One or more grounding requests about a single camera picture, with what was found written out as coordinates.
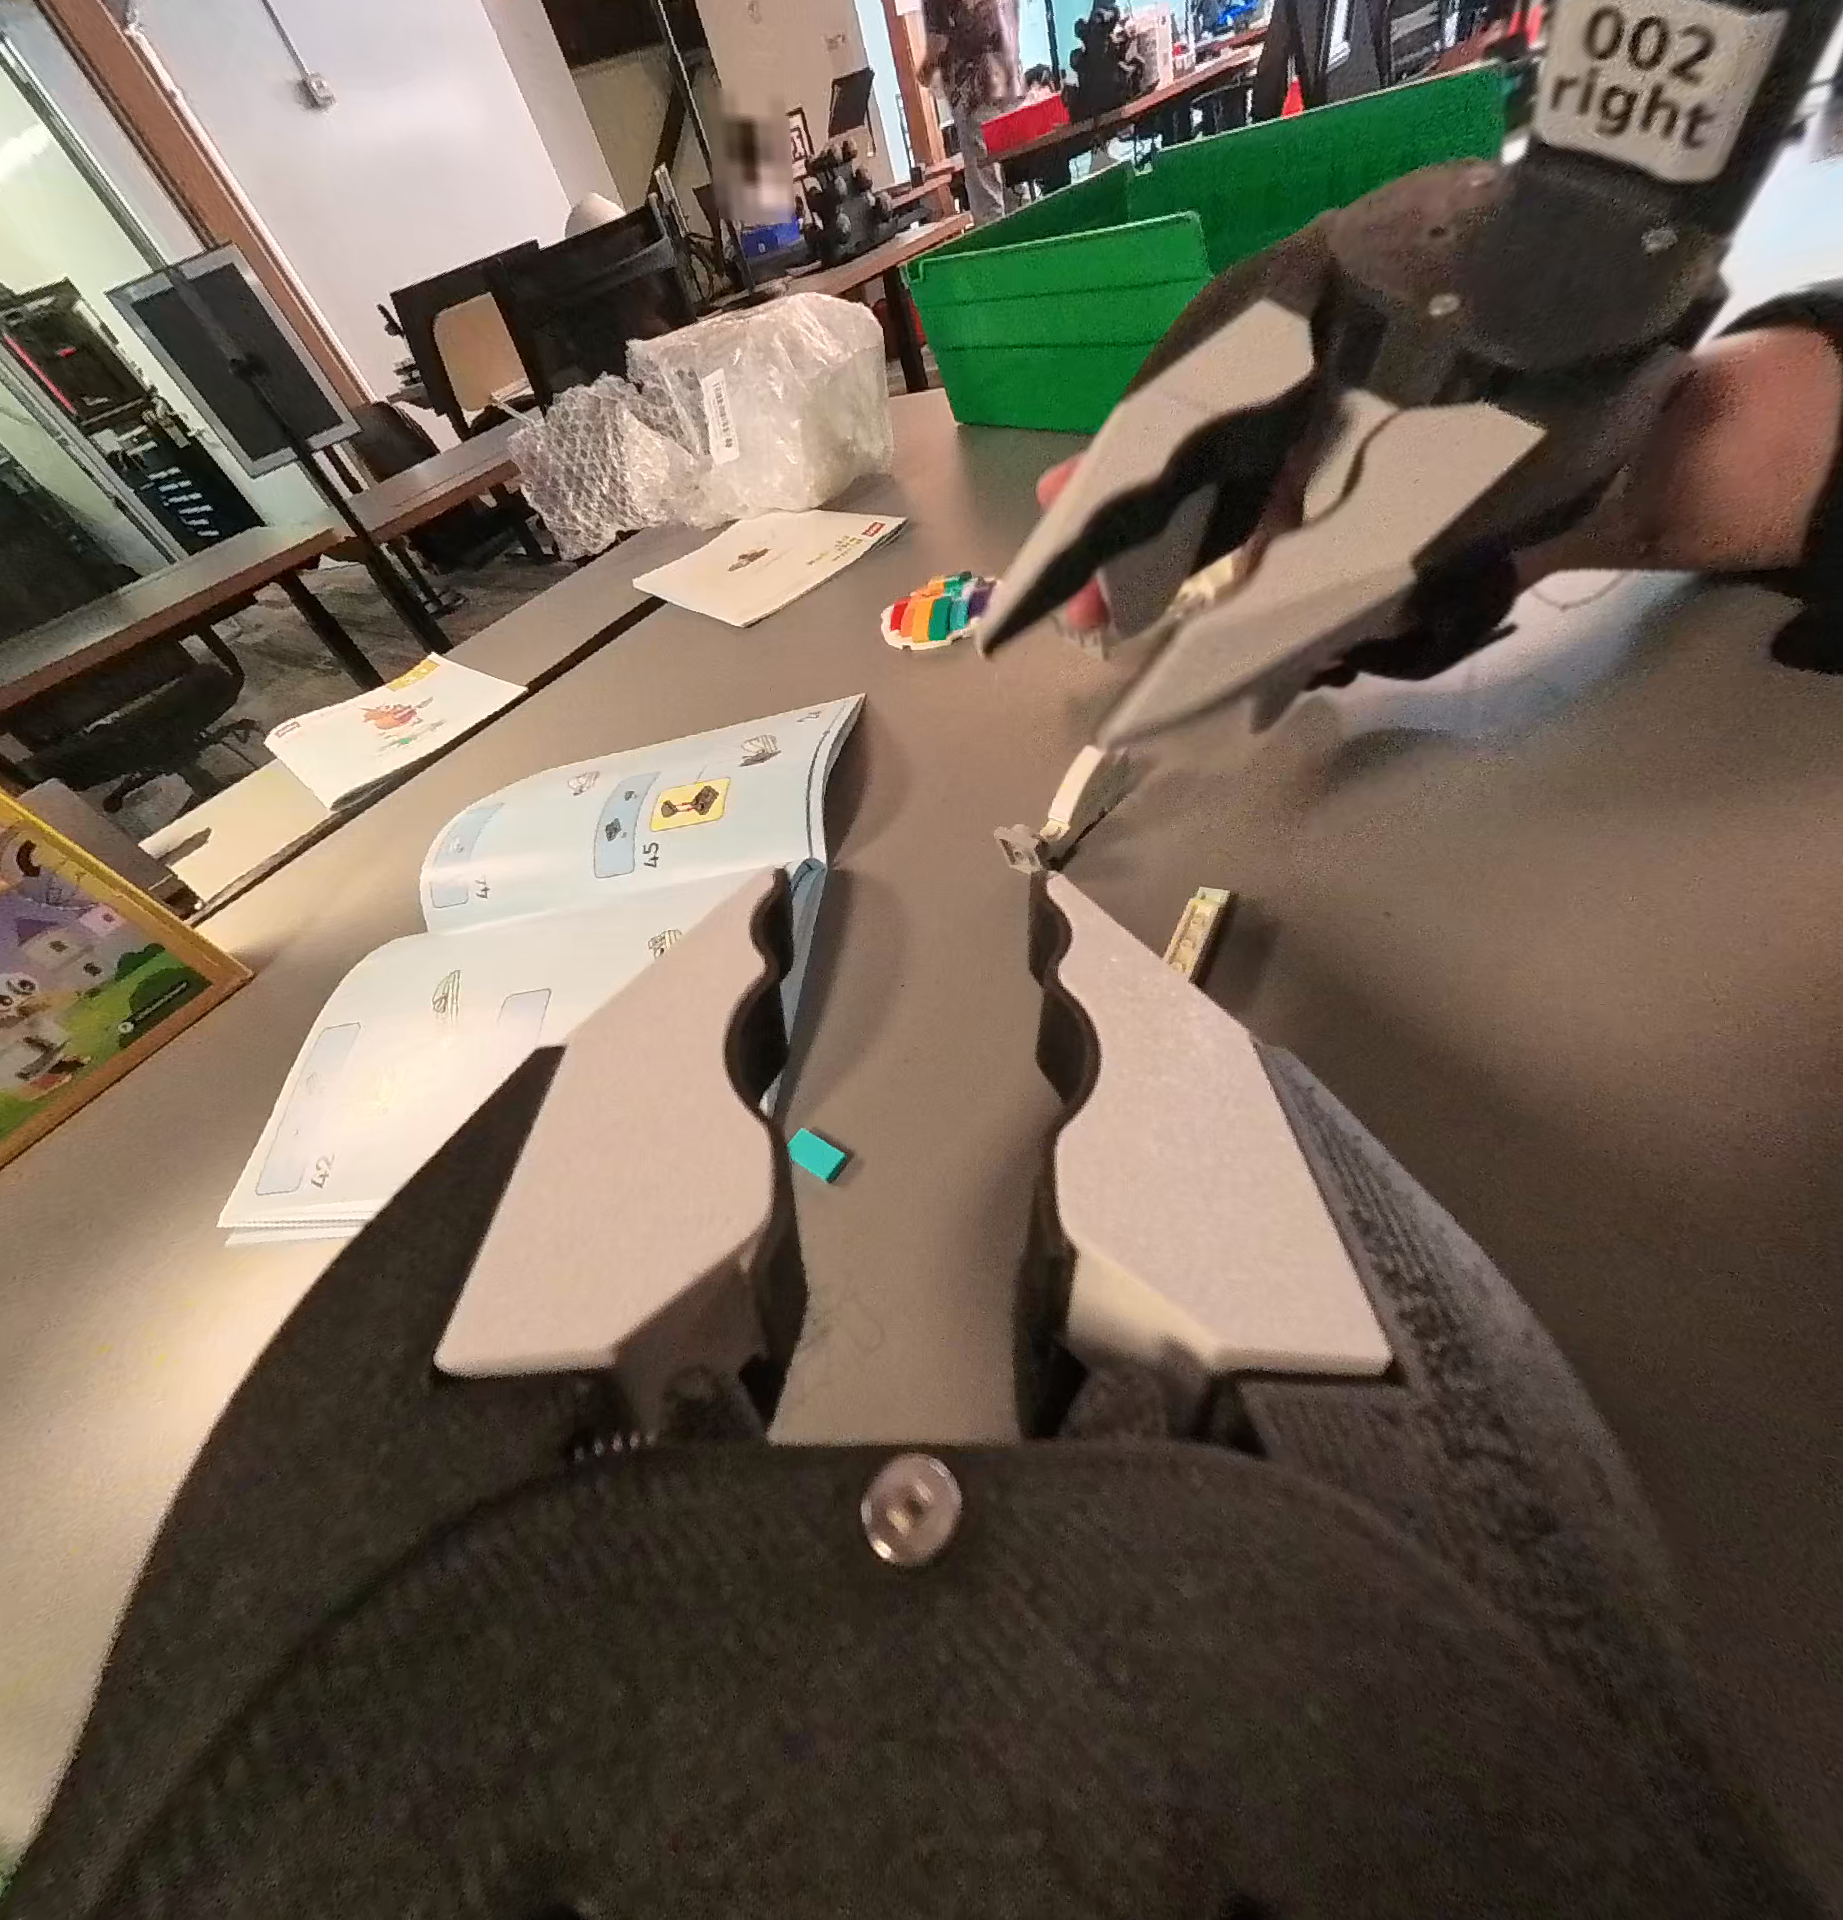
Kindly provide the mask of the brown chair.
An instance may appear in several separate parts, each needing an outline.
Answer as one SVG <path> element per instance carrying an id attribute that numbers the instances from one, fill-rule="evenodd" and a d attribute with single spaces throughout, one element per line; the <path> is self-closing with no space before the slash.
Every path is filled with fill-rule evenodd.
<path id="1" fill-rule="evenodd" d="M 390 295 L 426 408 L 463 439 L 536 406 L 502 306 L 478 270 L 405 285 Z"/>

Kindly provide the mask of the yellow-cornered instruction booklet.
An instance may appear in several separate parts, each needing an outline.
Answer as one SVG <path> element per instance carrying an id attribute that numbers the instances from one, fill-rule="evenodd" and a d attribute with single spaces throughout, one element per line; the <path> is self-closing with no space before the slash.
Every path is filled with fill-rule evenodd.
<path id="1" fill-rule="evenodd" d="M 316 804 L 341 810 L 525 697 L 525 683 L 486 675 L 451 656 L 426 656 L 379 687 L 284 721 L 266 733 L 264 745 Z"/>

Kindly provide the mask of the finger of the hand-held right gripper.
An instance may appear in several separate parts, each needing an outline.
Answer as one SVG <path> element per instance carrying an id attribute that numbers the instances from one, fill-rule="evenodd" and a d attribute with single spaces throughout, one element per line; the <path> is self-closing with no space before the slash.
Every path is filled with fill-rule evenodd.
<path id="1" fill-rule="evenodd" d="M 999 576 L 980 627 L 989 656 L 1099 585 L 1124 636 L 1152 627 L 1201 565 L 1224 500 L 1259 504 L 1318 384 L 1313 316 L 1251 300 L 1129 391 Z"/>
<path id="2" fill-rule="evenodd" d="M 1229 600 L 1189 620 L 1159 618 L 1152 661 L 1099 725 L 1103 751 L 1225 708 L 1241 708 L 1251 733 L 1269 730 L 1351 648 L 1392 636 L 1430 547 L 1546 437 L 1483 400 L 1396 412 L 1355 394 L 1344 408 L 1318 468 L 1318 514 L 1259 537 L 1257 568 Z"/>

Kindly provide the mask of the grey screen on stand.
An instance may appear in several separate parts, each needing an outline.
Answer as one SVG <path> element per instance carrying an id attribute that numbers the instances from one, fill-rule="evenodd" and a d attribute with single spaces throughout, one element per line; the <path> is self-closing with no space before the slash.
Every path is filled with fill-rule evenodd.
<path id="1" fill-rule="evenodd" d="M 425 652 L 450 638 L 381 541 L 361 522 L 358 490 L 323 454 L 358 439 L 355 408 L 342 400 L 300 331 L 234 245 L 148 270 L 113 285 L 107 302 L 138 335 L 189 403 L 252 475 L 295 468 L 325 501 L 338 541 Z"/>

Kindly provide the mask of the dark side table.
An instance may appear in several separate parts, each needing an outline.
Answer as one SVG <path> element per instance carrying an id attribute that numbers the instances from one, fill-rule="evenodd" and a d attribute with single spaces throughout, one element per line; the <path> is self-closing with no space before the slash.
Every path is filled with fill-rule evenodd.
<path id="1" fill-rule="evenodd" d="M 358 640 L 313 598 L 305 574 L 349 537 L 338 525 L 261 525 L 117 587 L 0 643 L 0 733 L 16 708 L 164 636 L 189 636 L 264 587 L 284 590 L 335 664 L 361 690 L 384 685 Z"/>

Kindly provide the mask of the white instruction booklet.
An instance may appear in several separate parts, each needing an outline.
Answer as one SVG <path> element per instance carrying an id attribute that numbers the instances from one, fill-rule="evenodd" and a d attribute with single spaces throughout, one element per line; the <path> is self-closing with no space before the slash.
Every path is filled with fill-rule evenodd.
<path id="1" fill-rule="evenodd" d="M 634 587 L 668 607 L 745 631 L 897 537 L 906 522 L 890 512 L 767 512 L 640 574 Z"/>

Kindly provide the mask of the tan lego plate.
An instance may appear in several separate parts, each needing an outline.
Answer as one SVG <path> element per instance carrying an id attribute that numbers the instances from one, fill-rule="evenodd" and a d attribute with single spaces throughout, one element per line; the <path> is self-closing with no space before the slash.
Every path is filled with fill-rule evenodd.
<path id="1" fill-rule="evenodd" d="M 1196 887 L 1194 896 L 1183 904 L 1164 949 L 1165 966 L 1197 987 L 1221 943 L 1231 907 L 1235 893 L 1229 890 Z"/>

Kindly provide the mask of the colourful lego box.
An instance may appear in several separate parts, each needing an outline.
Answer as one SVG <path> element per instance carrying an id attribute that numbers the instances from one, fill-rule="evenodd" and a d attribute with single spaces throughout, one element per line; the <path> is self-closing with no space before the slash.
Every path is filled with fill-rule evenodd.
<path id="1" fill-rule="evenodd" d="M 0 1171 L 250 979 L 0 789 Z"/>

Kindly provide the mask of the green plastic bin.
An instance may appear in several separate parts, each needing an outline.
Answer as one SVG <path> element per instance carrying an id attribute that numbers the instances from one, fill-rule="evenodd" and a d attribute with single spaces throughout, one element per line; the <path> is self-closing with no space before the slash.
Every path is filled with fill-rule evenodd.
<path id="1" fill-rule="evenodd" d="M 1095 432 L 1210 279 L 1196 210 L 1054 213 L 1044 200 L 905 270 L 961 427 Z"/>
<path id="2" fill-rule="evenodd" d="M 1224 272 L 1420 168 L 1494 161 L 1504 133 L 1501 70 L 1467 66 L 1165 148 L 1133 172 L 1124 215 L 1186 216 L 1201 264 Z"/>

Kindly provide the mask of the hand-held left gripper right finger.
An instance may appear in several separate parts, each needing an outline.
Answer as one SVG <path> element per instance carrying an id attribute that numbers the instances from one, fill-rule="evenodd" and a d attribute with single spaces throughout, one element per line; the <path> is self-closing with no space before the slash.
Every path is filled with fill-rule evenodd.
<path id="1" fill-rule="evenodd" d="M 1363 1386 L 1394 1353 L 1253 1035 L 1066 877 L 1030 881 L 1056 1117 L 1022 1320 L 1041 1403 L 1133 1390 L 1189 1438 L 1241 1381 Z"/>

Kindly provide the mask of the person's right hand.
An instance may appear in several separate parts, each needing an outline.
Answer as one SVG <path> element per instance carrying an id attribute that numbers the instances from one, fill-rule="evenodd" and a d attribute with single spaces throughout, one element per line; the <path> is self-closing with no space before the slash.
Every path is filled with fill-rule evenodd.
<path id="1" fill-rule="evenodd" d="M 1580 525 L 1526 550 L 1515 579 L 1796 568 L 1840 427 L 1843 360 L 1823 335 L 1723 337 L 1694 355 L 1620 482 Z"/>

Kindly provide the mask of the open light blue instruction booklet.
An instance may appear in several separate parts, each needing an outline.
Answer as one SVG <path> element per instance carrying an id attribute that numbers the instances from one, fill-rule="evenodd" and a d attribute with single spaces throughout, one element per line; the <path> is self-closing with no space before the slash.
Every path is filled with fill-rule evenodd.
<path id="1" fill-rule="evenodd" d="M 826 887 L 825 800 L 861 695 L 556 766 L 431 842 L 425 927 L 335 987 L 218 1227 L 232 1245 L 349 1239 L 537 1047 L 616 997 L 748 879 L 782 873 L 795 960 Z"/>

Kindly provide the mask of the black office chair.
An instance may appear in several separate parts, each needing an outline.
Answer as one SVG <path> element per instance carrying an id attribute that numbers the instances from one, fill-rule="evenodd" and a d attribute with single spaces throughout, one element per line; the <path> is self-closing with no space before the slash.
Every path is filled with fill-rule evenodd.
<path id="1" fill-rule="evenodd" d="M 252 721 L 236 715 L 247 672 L 210 627 L 167 636 L 12 709 L 0 730 L 21 748 L 30 784 L 60 780 L 117 819 L 159 780 L 180 780 L 187 806 L 224 790 L 205 754 L 230 751 L 247 769 L 261 760 Z"/>

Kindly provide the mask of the bubble wrap bundle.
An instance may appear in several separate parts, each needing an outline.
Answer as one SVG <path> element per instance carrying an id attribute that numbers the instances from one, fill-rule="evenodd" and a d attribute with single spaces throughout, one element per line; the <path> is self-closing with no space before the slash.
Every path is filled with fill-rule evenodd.
<path id="1" fill-rule="evenodd" d="M 629 343 L 628 370 L 561 392 L 507 454 L 568 560 L 820 510 L 894 470 L 883 328 L 857 300 L 795 293 Z"/>

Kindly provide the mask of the rainbow lego model round base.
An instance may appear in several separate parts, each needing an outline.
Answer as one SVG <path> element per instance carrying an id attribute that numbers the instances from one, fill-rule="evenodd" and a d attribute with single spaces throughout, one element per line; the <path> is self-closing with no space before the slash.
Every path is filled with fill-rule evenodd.
<path id="1" fill-rule="evenodd" d="M 939 574 L 883 610 L 881 636 L 887 648 L 909 653 L 946 649 L 980 627 L 994 585 L 969 570 Z"/>

